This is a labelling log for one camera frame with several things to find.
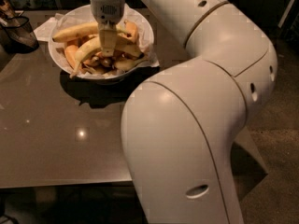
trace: floor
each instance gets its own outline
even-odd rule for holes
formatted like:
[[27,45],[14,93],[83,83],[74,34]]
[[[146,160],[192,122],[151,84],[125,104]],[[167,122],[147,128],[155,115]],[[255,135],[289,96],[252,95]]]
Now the floor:
[[[268,174],[253,175],[250,183],[243,179],[248,191],[239,199],[246,224],[299,223],[299,51],[283,40],[274,43],[277,85],[248,126]],[[20,224],[147,223],[131,183],[3,189],[1,201]],[[1,223],[16,222],[0,217]]]

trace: black container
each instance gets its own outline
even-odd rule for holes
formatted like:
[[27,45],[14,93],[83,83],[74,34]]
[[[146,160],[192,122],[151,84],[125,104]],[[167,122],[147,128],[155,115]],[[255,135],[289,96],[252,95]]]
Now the black container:
[[29,53],[39,47],[28,18],[6,19],[1,27],[0,43],[7,53]]

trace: tabletop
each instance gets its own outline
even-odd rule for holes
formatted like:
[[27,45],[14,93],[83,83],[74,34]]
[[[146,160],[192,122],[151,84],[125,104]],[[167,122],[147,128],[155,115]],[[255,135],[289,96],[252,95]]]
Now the tabletop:
[[[121,112],[147,77],[188,55],[147,9],[160,67],[140,68],[115,85],[70,79],[47,42],[28,54],[0,46],[0,188],[130,181]],[[55,13],[25,11],[35,29]]]

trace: white bowl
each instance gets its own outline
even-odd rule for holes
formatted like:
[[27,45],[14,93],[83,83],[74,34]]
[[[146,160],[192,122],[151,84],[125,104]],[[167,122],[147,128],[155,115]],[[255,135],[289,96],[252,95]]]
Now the white bowl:
[[[133,21],[137,24],[139,30],[138,44],[140,45],[141,51],[144,51],[146,48],[149,47],[149,45],[154,43],[154,34],[151,29],[151,26],[149,22],[146,20],[146,18],[144,18],[140,13],[125,5],[124,15],[120,21],[120,25],[124,24],[123,21],[125,19],[129,21]],[[68,12],[67,14],[65,14],[57,22],[57,25],[53,28],[53,30],[50,33],[50,37],[53,37],[55,33],[57,33],[61,29],[64,29],[67,26],[77,25],[88,21],[95,21],[93,14],[91,12],[90,5],[76,8]],[[71,74],[73,69],[71,68],[71,66],[69,65],[68,61],[64,56],[64,43],[53,42],[52,39],[50,39],[48,43],[48,47],[49,47],[50,56],[55,61],[55,63],[66,73]],[[79,73],[77,77],[96,81],[99,84],[113,84],[125,79],[130,74],[132,74],[137,68],[138,67],[135,67],[128,72],[113,77],[103,77],[101,75],[96,75],[96,74],[81,74],[81,73]]]

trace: bowl of food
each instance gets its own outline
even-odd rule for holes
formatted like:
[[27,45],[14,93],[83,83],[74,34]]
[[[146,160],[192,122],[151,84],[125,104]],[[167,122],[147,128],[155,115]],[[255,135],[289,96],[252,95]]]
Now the bowl of food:
[[117,83],[138,67],[159,65],[152,48],[154,34],[150,23],[139,12],[125,5],[117,31],[113,56],[103,56],[90,5],[76,8],[59,19],[51,31],[50,56],[70,78],[99,84]]

